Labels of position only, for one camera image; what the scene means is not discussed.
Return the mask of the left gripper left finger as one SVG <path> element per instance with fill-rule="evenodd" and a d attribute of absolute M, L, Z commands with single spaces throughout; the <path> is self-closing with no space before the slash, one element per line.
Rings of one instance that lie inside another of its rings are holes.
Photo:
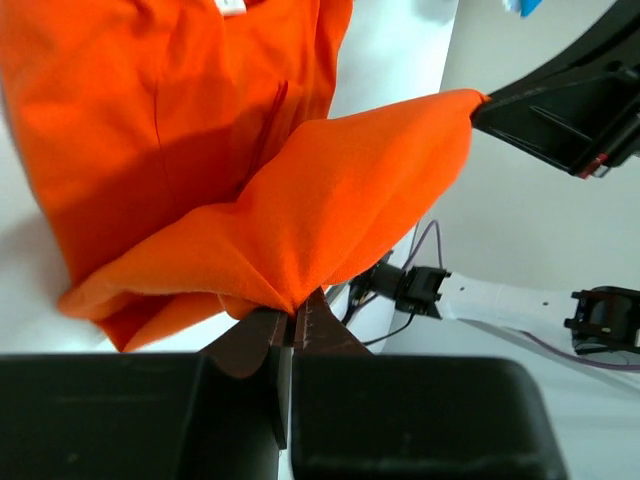
<path fill-rule="evenodd" d="M 266 408 L 276 444 L 285 449 L 291 377 L 289 316 L 267 308 L 256 309 L 200 353 L 230 378 L 257 380 L 261 389 L 258 403 Z"/>

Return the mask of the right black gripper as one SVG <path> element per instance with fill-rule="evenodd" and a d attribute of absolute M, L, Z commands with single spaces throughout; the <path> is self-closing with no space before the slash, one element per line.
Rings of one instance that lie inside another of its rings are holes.
<path fill-rule="evenodd" d="M 571 176 L 639 151 L 639 4 L 615 2 L 557 56 L 490 95 L 474 128 Z"/>

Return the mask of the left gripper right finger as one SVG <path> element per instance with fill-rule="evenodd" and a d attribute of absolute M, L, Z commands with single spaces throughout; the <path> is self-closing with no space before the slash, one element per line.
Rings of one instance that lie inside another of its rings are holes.
<path fill-rule="evenodd" d="M 372 356 L 333 314 L 321 288 L 314 291 L 298 309 L 293 349 L 297 355 Z"/>

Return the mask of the orange t shirt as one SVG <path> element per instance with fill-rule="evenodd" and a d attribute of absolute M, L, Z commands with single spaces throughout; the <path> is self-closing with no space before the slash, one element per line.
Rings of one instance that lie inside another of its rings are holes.
<path fill-rule="evenodd" d="M 220 312 L 294 314 L 455 181 L 463 89 L 329 117 L 349 1 L 5 1 L 1 80 L 70 273 L 65 316 L 128 352 Z"/>

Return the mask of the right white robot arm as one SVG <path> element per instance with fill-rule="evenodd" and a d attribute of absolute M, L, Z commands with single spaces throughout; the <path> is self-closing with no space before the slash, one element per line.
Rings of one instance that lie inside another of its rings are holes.
<path fill-rule="evenodd" d="M 475 129 L 573 177 L 605 176 L 639 151 L 639 5 L 618 1 L 557 56 L 490 96 Z M 601 286 L 549 292 L 386 260 L 352 280 L 349 315 L 376 298 L 399 312 L 523 334 L 578 363 L 639 369 L 639 294 Z"/>

